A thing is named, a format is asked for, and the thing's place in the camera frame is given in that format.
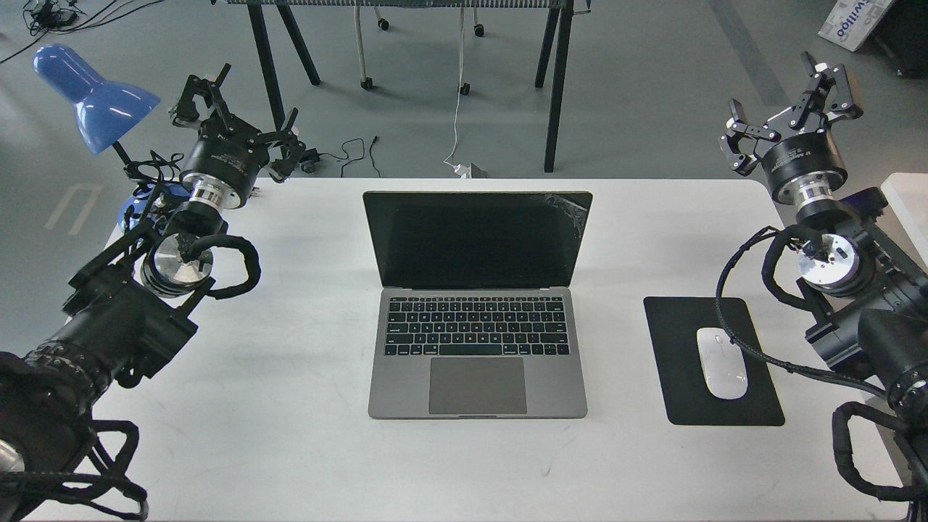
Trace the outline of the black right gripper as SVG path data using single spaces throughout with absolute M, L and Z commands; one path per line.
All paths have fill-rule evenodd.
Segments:
M 792 109 L 783 109 L 766 126 L 749 125 L 742 103 L 730 99 L 732 116 L 725 133 L 719 136 L 720 151 L 736 174 L 751 174 L 761 160 L 771 198 L 779 204 L 796 204 L 798 189 L 789 185 L 803 176 L 811 175 L 816 180 L 821 175 L 832 190 L 845 185 L 848 170 L 831 127 L 863 115 L 863 107 L 856 99 L 856 80 L 844 64 L 816 62 L 808 51 L 803 51 L 800 59 L 809 81 Z M 756 146 L 760 142 L 759 158 Z

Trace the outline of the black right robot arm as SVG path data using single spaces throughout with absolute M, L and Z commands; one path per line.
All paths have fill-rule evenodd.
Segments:
M 856 401 L 832 414 L 833 459 L 839 475 L 879 501 L 907 502 L 909 521 L 926 519 L 926 272 L 877 221 L 888 205 L 871 187 L 838 199 L 848 170 L 832 138 L 832 126 L 860 117 L 856 82 L 842 64 L 801 56 L 808 85 L 797 102 L 759 125 L 747 123 L 742 104 L 729 103 L 720 149 L 731 169 L 746 176 L 759 167 L 776 204 L 795 208 L 795 224 L 765 227 L 752 235 L 722 270 L 716 316 L 743 353 L 819 382 L 881 397 L 888 412 Z M 774 359 L 735 334 L 722 310 L 729 272 L 762 240 L 770 245 L 761 278 L 782 304 L 812 314 L 805 339 L 826 363 L 824 370 Z M 905 458 L 908 486 L 877 485 L 854 463 L 849 429 L 853 417 L 891 431 Z

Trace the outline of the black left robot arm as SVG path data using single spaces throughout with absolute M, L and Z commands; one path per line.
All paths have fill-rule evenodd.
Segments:
M 173 123 L 198 133 L 178 181 L 188 199 L 156 209 L 169 182 L 154 178 L 136 224 L 70 280 L 66 324 L 24 357 L 2 354 L 4 521 L 46 501 L 148 518 L 148 492 L 127 476 L 139 430 L 96 419 L 93 406 L 110 384 L 129 389 L 162 370 L 198 331 L 190 314 L 203 298 L 257 286 L 258 252 L 228 233 L 222 211 L 245 205 L 261 169 L 285 181 L 305 151 L 297 110 L 268 133 L 229 112 L 228 71 L 190 76 L 173 108 Z

